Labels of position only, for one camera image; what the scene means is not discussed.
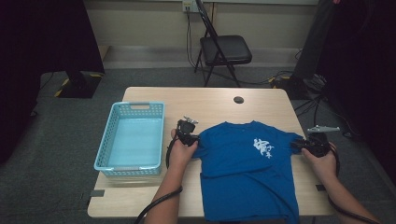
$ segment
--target blue plastic basket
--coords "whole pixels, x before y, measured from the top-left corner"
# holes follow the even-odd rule
[[[106,176],[159,175],[163,117],[163,102],[113,104],[94,169]]]

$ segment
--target wall socket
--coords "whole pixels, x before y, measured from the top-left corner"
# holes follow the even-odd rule
[[[182,11],[187,11],[187,8],[190,12],[198,12],[198,6],[195,0],[184,0],[181,2],[181,9]]]

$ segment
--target forearm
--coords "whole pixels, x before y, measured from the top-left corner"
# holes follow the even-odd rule
[[[322,183],[325,186],[330,199],[337,206],[350,213],[370,218],[371,220],[379,223],[379,220],[361,205],[361,203],[341,184],[337,177],[323,179]],[[365,223],[338,212],[337,215],[339,216],[341,223]]]
[[[173,168],[172,166],[166,172],[163,182],[157,190],[152,201],[161,198],[163,195],[171,193],[180,188],[184,175],[184,169]],[[178,217],[179,195],[173,196],[162,203],[157,204],[148,211],[145,223],[169,223],[176,224]]]

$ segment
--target wall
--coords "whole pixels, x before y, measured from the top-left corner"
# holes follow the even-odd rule
[[[188,20],[180,1],[85,1],[98,45],[185,48]],[[205,2],[209,10],[212,4]],[[251,48],[302,48],[314,5],[215,4],[221,35],[242,35]],[[205,32],[190,16],[192,46]]]

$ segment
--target person's arm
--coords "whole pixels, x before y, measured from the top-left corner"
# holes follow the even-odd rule
[[[329,152],[326,156],[321,158],[315,157],[305,148],[303,148],[302,152],[304,156],[310,161],[314,173],[326,188],[330,199],[337,206],[353,214],[359,215],[361,217],[367,217],[377,223],[380,223],[379,220],[366,208],[364,208],[361,203],[339,181],[335,171],[336,160],[332,152]],[[337,216],[341,223],[366,223],[355,218],[345,216],[339,212],[337,212]]]
[[[173,136],[175,136],[175,130],[172,130],[172,137]],[[180,140],[176,140],[172,147],[168,170],[152,201],[180,188],[184,171],[197,146],[198,142],[195,142],[191,147],[187,147],[184,146]],[[179,199],[180,195],[176,195],[154,206],[148,211],[145,224],[176,224]]]

